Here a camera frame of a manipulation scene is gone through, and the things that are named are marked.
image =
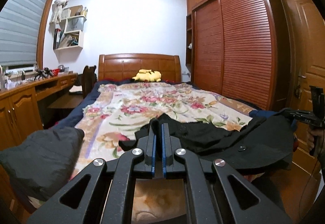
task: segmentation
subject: floral bedspread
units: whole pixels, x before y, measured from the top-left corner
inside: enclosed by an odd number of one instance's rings
[[[100,96],[87,106],[76,125],[85,132],[84,143],[73,176],[96,158],[119,158],[123,150],[118,141],[134,140],[134,132],[150,119],[168,114],[180,122],[212,122],[227,130],[240,130],[253,109],[219,94],[197,90],[185,83],[107,84]],[[162,221],[185,214],[181,180],[138,180],[132,212],[133,223]]]

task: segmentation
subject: wooden headboard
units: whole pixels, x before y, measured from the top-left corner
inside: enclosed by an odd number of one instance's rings
[[[162,80],[181,82],[178,55],[101,54],[98,66],[98,80],[130,79],[136,76],[140,69],[152,69],[161,73]]]

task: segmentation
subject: wooden slat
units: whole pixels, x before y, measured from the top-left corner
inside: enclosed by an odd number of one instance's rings
[[[222,18],[218,0],[196,11],[194,83],[205,90],[221,93]]]
[[[222,95],[266,108],[271,37],[264,0],[220,0],[224,30]]]

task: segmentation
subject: black cord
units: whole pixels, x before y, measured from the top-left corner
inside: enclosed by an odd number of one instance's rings
[[[320,153],[319,153],[318,155],[320,155],[321,152],[322,152],[322,150],[323,150],[323,146],[324,146],[324,138],[325,138],[325,130],[323,131],[323,142],[322,142],[322,145],[321,145],[321,151],[320,151]],[[309,184],[309,181],[311,180],[311,177],[312,177],[313,174],[314,174],[314,170],[315,170],[315,168],[316,168],[316,165],[317,165],[317,162],[315,163],[314,169],[313,169],[313,171],[311,172],[311,175],[310,175],[310,177],[309,177],[309,179],[308,179],[308,182],[306,183],[306,185],[305,185],[305,187],[304,187],[304,189],[303,189],[303,193],[302,193],[301,198],[300,198],[300,201],[299,201],[298,212],[299,212],[299,218],[300,218],[300,220],[302,219],[301,214],[300,214],[300,205],[301,205],[301,201],[302,201],[302,199],[303,199],[303,195],[304,195],[304,193],[305,193],[305,191],[306,191],[307,185]]]

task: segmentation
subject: drawer handle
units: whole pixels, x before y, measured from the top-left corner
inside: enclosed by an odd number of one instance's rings
[[[15,109],[14,108],[12,108],[12,112],[14,113],[15,122],[17,122],[16,112],[15,112]]]
[[[10,118],[10,122],[11,122],[11,125],[14,125],[14,121],[12,120],[12,117],[11,117],[11,112],[10,112],[10,110],[8,110],[8,113],[9,113],[9,118]]]

